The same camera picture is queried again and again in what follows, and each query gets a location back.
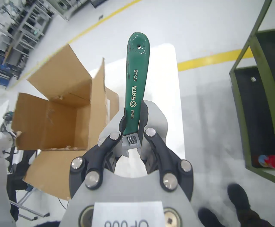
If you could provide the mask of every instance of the box flap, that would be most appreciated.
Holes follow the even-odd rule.
[[[41,151],[28,168],[24,181],[60,199],[69,200],[72,160],[87,151]]]
[[[102,64],[93,79],[91,94],[91,117],[89,124],[88,148],[97,144],[98,136],[107,125],[107,97],[105,93],[105,69],[104,58]]]
[[[40,148],[47,106],[47,100],[19,93],[12,120],[12,130],[22,132],[16,138],[18,150],[36,150]]]
[[[110,100],[110,120],[119,111],[119,95],[106,87],[106,96]]]
[[[91,76],[68,44],[28,79],[49,100],[86,80]]]

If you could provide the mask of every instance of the cable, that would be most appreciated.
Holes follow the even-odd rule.
[[[60,204],[63,206],[63,204],[62,204],[62,202],[60,201],[60,199],[58,199],[59,200],[59,202],[60,202]],[[63,208],[66,210],[66,208],[63,206]]]

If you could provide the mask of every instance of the yellow floor line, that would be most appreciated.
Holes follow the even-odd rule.
[[[129,8],[130,6],[140,2],[142,0],[134,0],[128,4],[126,4],[125,6],[123,6],[122,8],[116,10],[115,12],[111,13],[109,16],[103,18],[102,20],[98,21],[97,23],[93,24],[92,26],[90,26],[89,28],[87,28],[86,30],[84,30],[83,32],[81,32],[80,34],[78,34],[76,37],[74,37],[73,39],[71,39],[68,44],[78,40],[80,37],[82,37],[83,35],[87,34],[88,32],[90,32],[91,30],[95,29],[98,25],[102,24],[103,22],[109,20],[110,18],[112,18],[113,16],[117,15],[118,13],[122,12],[123,10]],[[41,65],[43,65],[49,58],[51,58],[53,55],[55,55],[61,48],[59,48],[58,50],[56,50],[53,54],[45,57],[41,62],[37,63],[36,66],[34,66],[33,68],[31,68],[28,72],[26,72],[24,75],[20,76],[20,79],[17,80],[13,85],[9,86],[7,88],[7,91],[10,90],[11,88],[13,88],[14,86],[16,86],[21,80],[25,79],[28,75],[30,75],[31,73],[35,72]]]
[[[241,50],[232,50],[232,51],[228,51],[220,54],[210,55],[207,57],[184,61],[184,62],[178,63],[178,71],[181,72],[188,69],[199,68],[202,66],[214,65],[214,64],[227,62],[227,61],[235,61],[237,60],[240,52]],[[248,48],[243,58],[252,58],[252,57],[253,57],[253,54],[251,52],[251,49]]]

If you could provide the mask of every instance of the metal frame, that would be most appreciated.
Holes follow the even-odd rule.
[[[241,50],[241,52],[240,52],[240,54],[239,54],[236,62],[232,66],[232,68],[231,68],[231,70],[230,70],[229,73],[234,72],[234,70],[237,68],[238,64],[240,63],[241,59],[243,58],[245,52],[247,51],[247,48],[249,47],[249,42],[250,42],[251,38],[255,35],[255,33],[258,31],[261,23],[263,22],[263,19],[265,18],[265,15],[266,15],[266,13],[268,11],[268,8],[269,8],[271,2],[272,2],[272,0],[265,0],[265,2],[263,4],[263,7],[262,7],[262,9],[260,11],[260,14],[259,14],[259,16],[258,16],[258,18],[256,20],[256,23],[255,23],[254,27],[252,28],[252,31],[251,31],[251,33],[250,33],[250,35],[249,35],[249,37],[248,37],[248,39],[247,39],[244,47],[242,48],[242,50]]]
[[[40,217],[42,217],[42,218],[43,218],[43,217],[48,217],[48,216],[50,215],[49,213],[43,215],[43,214],[41,214],[41,213],[39,213],[39,212],[36,212],[36,211],[34,211],[34,210],[31,210],[31,209],[29,209],[29,208],[23,206],[23,203],[26,202],[26,200],[30,197],[30,195],[31,195],[34,191],[36,191],[36,190],[37,190],[36,188],[33,188],[30,192],[27,192],[27,193],[18,201],[18,203],[13,202],[13,201],[11,201],[11,200],[9,200],[9,201],[10,201],[10,203],[11,203],[12,205],[14,205],[14,206],[16,206],[16,207],[18,207],[18,208],[20,208],[20,209],[26,210],[26,211],[28,211],[28,212],[30,212],[30,213],[32,213],[32,214],[35,214],[35,215],[40,216]],[[36,220],[36,219],[37,219],[37,216],[35,216],[33,219],[31,219],[31,218],[29,218],[29,217],[27,217],[27,216],[24,216],[24,215],[22,215],[22,214],[18,214],[18,216],[20,216],[20,217],[22,217],[22,218],[25,218],[25,219],[27,219],[27,220],[29,220],[29,221],[33,221],[33,220]]]
[[[241,133],[241,141],[242,141],[242,147],[243,147],[243,154],[245,159],[245,166],[246,169],[260,175],[261,177],[264,177],[267,180],[270,180],[275,183],[275,176],[265,172],[265,169],[255,168],[252,166],[251,163],[251,153],[250,153],[250,145],[249,145],[249,138],[248,138],[248,132],[246,127],[246,120],[244,116],[244,110],[243,110],[243,104],[235,76],[235,69],[237,69],[238,64],[240,63],[241,59],[243,58],[245,52],[247,51],[248,47],[250,46],[251,51],[253,53],[253,56],[256,60],[257,67],[260,73],[260,77],[263,82],[263,86],[266,92],[269,108],[270,108],[270,114],[273,122],[273,128],[275,129],[275,81],[272,77],[272,73],[270,71],[270,68],[267,64],[267,60],[264,56],[263,50],[261,49],[261,46],[258,42],[258,39],[256,37],[256,33],[258,32],[258,29],[269,9],[269,6],[271,4],[272,0],[265,0],[263,7],[260,11],[260,14],[256,20],[256,23],[243,47],[241,50],[236,62],[234,63],[233,67],[231,68],[229,74],[231,78],[232,83],[232,92],[234,96],[234,101],[236,105],[237,115],[238,115],[238,121],[240,126],[240,133]]]

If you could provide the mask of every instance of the white label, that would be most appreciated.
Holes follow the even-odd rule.
[[[165,227],[161,201],[95,203],[92,227]]]

